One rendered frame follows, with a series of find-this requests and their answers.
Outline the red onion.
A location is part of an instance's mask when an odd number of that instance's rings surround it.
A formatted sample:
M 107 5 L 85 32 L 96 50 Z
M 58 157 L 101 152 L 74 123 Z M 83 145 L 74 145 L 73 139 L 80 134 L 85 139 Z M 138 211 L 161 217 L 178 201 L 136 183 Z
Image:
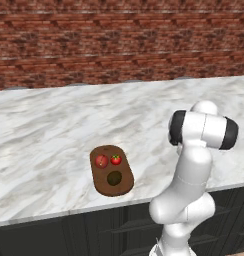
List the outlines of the red onion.
M 95 159 L 95 165 L 98 167 L 98 168 L 105 168 L 109 163 L 109 159 L 107 156 L 105 155 L 98 155 Z

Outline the brown wooden cutting board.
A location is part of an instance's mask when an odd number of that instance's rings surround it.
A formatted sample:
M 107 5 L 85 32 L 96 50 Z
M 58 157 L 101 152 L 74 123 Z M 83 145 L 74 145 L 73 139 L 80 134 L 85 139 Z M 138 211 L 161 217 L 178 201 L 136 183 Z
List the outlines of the brown wooden cutting board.
M 105 155 L 109 159 L 108 165 L 101 169 L 95 165 L 95 159 L 98 155 Z M 111 163 L 113 155 L 120 155 L 122 162 L 119 165 Z M 90 153 L 90 163 L 92 169 L 92 176 L 96 190 L 105 196 L 115 197 L 128 193 L 134 186 L 134 176 L 127 157 L 124 151 L 114 145 L 103 145 L 94 148 Z M 107 176 L 112 171 L 119 171 L 122 173 L 122 180 L 116 186 L 111 186 L 107 182 Z

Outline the dark green avocado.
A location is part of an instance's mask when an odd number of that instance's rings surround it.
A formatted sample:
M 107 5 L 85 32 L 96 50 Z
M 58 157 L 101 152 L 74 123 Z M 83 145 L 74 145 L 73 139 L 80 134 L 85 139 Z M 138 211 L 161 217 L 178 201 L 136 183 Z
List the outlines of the dark green avocado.
M 118 185 L 122 180 L 122 173 L 119 171 L 112 171 L 107 176 L 107 182 L 111 186 Z

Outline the dark cabinet run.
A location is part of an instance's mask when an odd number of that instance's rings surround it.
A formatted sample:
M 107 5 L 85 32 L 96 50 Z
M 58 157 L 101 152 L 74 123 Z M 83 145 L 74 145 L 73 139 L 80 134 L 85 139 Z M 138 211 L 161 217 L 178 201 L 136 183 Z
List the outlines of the dark cabinet run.
M 213 192 L 216 211 L 191 233 L 197 256 L 244 252 L 244 187 Z M 148 256 L 161 236 L 146 204 L 0 227 L 0 256 Z

